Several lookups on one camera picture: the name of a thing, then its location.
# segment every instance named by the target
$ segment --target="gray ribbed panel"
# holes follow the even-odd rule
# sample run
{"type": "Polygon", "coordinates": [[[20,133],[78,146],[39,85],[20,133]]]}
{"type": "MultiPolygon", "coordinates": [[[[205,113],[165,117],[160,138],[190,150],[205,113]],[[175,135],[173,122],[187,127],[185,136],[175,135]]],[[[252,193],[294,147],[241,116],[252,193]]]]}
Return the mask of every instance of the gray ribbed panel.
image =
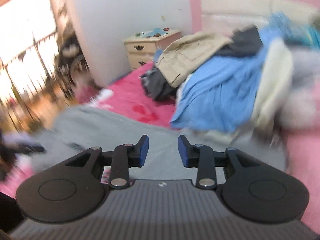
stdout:
{"type": "Polygon", "coordinates": [[[195,188],[189,180],[136,180],[112,191],[89,216],[63,225],[26,220],[12,234],[23,240],[314,240],[299,221],[259,225],[228,211],[214,191],[195,188]]]}

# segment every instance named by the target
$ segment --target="nightstand drawer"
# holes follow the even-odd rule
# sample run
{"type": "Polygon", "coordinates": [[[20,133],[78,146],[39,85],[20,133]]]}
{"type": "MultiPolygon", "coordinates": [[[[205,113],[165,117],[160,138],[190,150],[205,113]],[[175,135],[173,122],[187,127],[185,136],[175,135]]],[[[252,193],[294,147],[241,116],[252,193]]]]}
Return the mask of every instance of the nightstand drawer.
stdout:
{"type": "Polygon", "coordinates": [[[129,54],[128,58],[129,58],[131,68],[137,69],[143,66],[145,63],[152,61],[153,55],[129,54]]]}
{"type": "Polygon", "coordinates": [[[128,52],[155,53],[157,50],[154,42],[127,43],[125,46],[128,52]]]}

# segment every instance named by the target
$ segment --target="white wall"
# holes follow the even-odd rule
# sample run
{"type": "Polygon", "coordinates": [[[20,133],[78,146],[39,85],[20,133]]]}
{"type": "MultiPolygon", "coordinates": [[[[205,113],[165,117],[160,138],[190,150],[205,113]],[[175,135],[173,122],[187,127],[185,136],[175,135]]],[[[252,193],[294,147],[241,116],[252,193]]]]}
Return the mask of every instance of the white wall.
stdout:
{"type": "Polygon", "coordinates": [[[67,5],[99,85],[107,85],[130,70],[121,41],[125,37],[155,27],[191,33],[189,0],[67,0],[67,5]]]}

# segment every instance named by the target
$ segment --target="khaki garment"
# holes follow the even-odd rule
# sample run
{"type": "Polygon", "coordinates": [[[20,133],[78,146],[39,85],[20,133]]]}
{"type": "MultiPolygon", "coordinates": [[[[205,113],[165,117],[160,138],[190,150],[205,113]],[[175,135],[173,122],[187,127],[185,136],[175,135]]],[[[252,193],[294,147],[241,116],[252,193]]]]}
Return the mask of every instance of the khaki garment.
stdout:
{"type": "Polygon", "coordinates": [[[159,58],[157,67],[173,88],[200,67],[217,50],[232,40],[217,33],[198,32],[171,43],[159,58]]]}

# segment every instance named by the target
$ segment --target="metal screw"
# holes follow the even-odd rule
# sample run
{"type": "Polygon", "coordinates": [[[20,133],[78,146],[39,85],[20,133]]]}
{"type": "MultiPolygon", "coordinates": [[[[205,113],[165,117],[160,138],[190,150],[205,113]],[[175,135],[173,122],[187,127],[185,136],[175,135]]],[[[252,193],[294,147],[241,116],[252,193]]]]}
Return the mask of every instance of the metal screw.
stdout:
{"type": "Polygon", "coordinates": [[[113,179],[111,181],[111,184],[115,187],[122,187],[127,184],[127,181],[125,179],[117,178],[117,179],[113,179]]]}
{"type": "Polygon", "coordinates": [[[160,187],[165,187],[165,186],[167,186],[167,184],[165,183],[165,182],[161,182],[161,183],[159,183],[158,184],[160,187]]]}
{"type": "Polygon", "coordinates": [[[213,179],[201,179],[199,180],[199,184],[202,187],[211,187],[215,184],[215,181],[213,179]]]}

